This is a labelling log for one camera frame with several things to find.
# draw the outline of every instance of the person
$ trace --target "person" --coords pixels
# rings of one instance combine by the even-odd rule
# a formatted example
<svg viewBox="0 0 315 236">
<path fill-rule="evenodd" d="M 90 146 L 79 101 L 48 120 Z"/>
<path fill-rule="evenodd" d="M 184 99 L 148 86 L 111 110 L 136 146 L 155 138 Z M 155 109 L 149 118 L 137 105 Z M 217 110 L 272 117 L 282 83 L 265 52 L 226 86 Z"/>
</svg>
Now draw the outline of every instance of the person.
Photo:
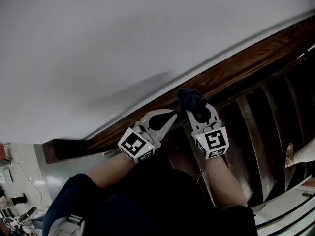
<svg viewBox="0 0 315 236">
<path fill-rule="evenodd" d="M 25 193 L 23 193 L 23 196 L 17 197 L 17 198 L 8 198 L 5 195 L 3 195 L 0 198 L 0 209 L 8 209 L 17 204 L 26 204 L 27 202 L 28 202 L 28 199 Z"/>
<path fill-rule="evenodd" d="M 136 165 L 120 153 L 71 177 L 46 213 L 43 236 L 257 235 L 253 211 L 221 156 L 205 161 L 217 207 L 161 158 L 156 152 Z"/>
</svg>

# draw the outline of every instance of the human arm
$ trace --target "human arm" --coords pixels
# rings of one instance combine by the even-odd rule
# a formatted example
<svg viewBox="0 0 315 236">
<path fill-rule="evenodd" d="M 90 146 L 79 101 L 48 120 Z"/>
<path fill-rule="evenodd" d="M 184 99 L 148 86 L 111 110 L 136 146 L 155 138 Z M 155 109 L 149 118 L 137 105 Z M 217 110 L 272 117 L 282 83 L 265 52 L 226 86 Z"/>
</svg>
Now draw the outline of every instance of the human arm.
<svg viewBox="0 0 315 236">
<path fill-rule="evenodd" d="M 244 192 L 221 156 L 206 160 L 205 170 L 211 194 L 218 208 L 247 207 Z"/>
<path fill-rule="evenodd" d="M 106 189 L 120 182 L 134 166 L 133 161 L 120 153 L 95 166 L 87 175 L 99 188 Z"/>
</svg>

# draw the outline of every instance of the navy cloth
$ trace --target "navy cloth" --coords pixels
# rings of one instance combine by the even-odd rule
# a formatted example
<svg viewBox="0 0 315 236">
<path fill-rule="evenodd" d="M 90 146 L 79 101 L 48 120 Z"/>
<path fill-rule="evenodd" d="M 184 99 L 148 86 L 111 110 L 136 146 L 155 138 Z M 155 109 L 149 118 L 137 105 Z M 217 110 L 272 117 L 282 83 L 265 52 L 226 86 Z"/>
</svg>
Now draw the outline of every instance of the navy cloth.
<svg viewBox="0 0 315 236">
<path fill-rule="evenodd" d="M 207 104 L 207 100 L 195 89 L 181 88 L 177 93 L 180 106 L 188 111 L 198 111 Z"/>
<path fill-rule="evenodd" d="M 145 162 L 109 190 L 85 174 L 70 178 L 47 211 L 43 236 L 56 219 L 71 214 L 86 221 L 84 236 L 257 235 L 251 209 L 219 212 L 188 174 Z"/>
</svg>

